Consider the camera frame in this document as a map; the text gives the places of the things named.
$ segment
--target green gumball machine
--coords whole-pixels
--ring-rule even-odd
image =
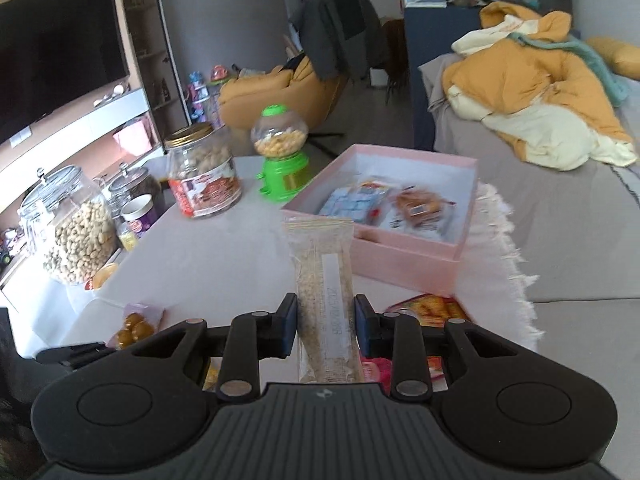
[[[309,159],[300,150],[309,128],[297,113],[284,105],[265,108],[251,130],[255,150],[264,156],[264,181],[260,190],[274,202],[293,198],[311,180]]]

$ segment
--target tablecloth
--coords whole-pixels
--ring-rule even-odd
[[[238,160],[244,175],[257,173],[260,165],[260,157]],[[65,343],[107,340],[121,326],[127,303],[165,308],[164,326],[190,317],[227,325],[244,312],[274,311],[296,290],[282,213],[260,195],[259,182],[248,178],[243,186],[241,201],[213,218],[188,219],[177,207],[169,209],[98,291]],[[524,295],[531,279],[518,272],[506,213],[495,189],[480,185],[456,296],[481,326],[536,349],[541,333],[532,326],[533,309]],[[353,277],[353,290],[366,294],[379,312],[420,294],[361,276]],[[294,361],[261,363],[262,380],[297,380]]]

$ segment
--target television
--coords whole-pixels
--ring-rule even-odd
[[[0,142],[128,74],[114,0],[0,4]]]

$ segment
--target wrapped snack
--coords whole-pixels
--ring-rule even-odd
[[[351,283],[353,222],[291,219],[285,228],[298,285],[300,382],[362,382]]]
[[[109,348],[123,349],[152,336],[158,331],[164,309],[140,303],[130,303],[124,308],[122,329],[107,342]]]
[[[331,193],[319,214],[351,218],[357,224],[374,225],[380,218],[380,206],[390,187],[367,180],[357,186],[340,187]]]
[[[399,312],[417,318],[423,326],[435,326],[441,328],[447,319],[458,317],[469,320],[468,314],[454,298],[442,298],[433,294],[423,294],[410,300],[390,306],[386,312]],[[389,393],[391,386],[391,360],[383,358],[367,359],[361,357],[363,366],[366,367],[365,378],[367,383],[381,383],[384,391]],[[444,376],[442,371],[442,359],[437,356],[428,356],[429,371],[432,380],[438,380]]]
[[[398,193],[396,207],[409,224],[413,227],[419,227],[425,222],[433,222],[440,219],[442,199],[437,193],[418,187],[411,187]]]

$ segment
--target green plastic base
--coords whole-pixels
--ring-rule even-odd
[[[260,192],[269,200],[290,200],[311,180],[308,156],[297,152],[287,158],[267,158],[262,173],[256,175],[256,178],[264,180],[264,187]]]

